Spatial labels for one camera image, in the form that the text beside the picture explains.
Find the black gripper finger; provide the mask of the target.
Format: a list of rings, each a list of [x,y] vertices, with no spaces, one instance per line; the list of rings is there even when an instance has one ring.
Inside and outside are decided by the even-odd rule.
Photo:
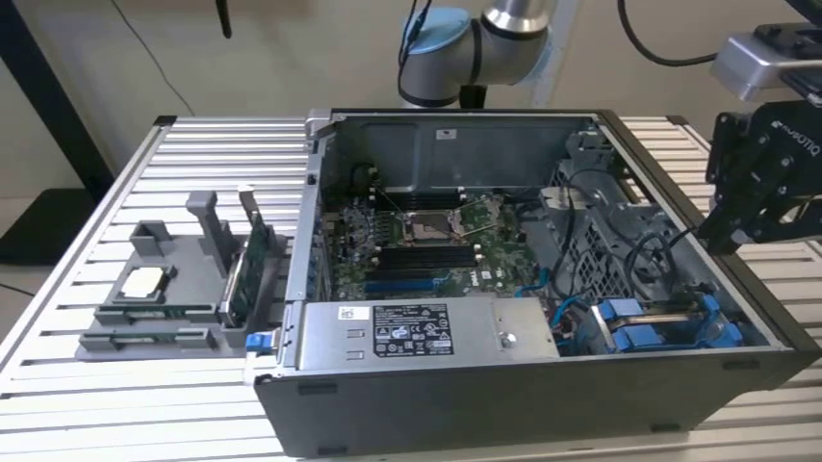
[[[699,229],[710,254],[733,254],[741,243],[734,233],[759,216],[778,184],[791,169],[791,155],[767,145],[730,148],[714,144],[706,178],[714,186],[713,207]]]
[[[753,194],[746,232],[757,244],[821,239],[821,195]]]

